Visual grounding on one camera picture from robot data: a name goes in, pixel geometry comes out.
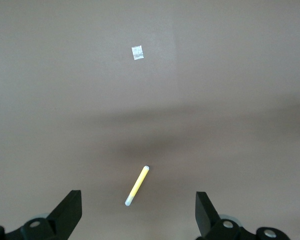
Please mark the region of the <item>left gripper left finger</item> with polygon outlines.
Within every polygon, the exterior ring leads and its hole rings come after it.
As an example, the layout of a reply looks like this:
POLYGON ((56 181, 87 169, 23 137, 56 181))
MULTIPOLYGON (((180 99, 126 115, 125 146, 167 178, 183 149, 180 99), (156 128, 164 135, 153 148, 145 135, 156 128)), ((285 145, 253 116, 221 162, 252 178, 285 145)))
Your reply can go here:
POLYGON ((82 217, 80 190, 72 190, 45 218, 34 218, 5 234, 6 240, 67 240, 82 217))

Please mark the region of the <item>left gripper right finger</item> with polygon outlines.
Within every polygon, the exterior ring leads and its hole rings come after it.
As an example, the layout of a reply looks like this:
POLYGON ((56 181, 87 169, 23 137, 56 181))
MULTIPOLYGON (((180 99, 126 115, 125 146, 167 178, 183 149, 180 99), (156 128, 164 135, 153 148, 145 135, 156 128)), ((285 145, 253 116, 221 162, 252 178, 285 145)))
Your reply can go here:
POLYGON ((229 217, 220 217, 206 192, 196 192, 196 222, 201 240, 255 240, 256 235, 248 232, 229 217))

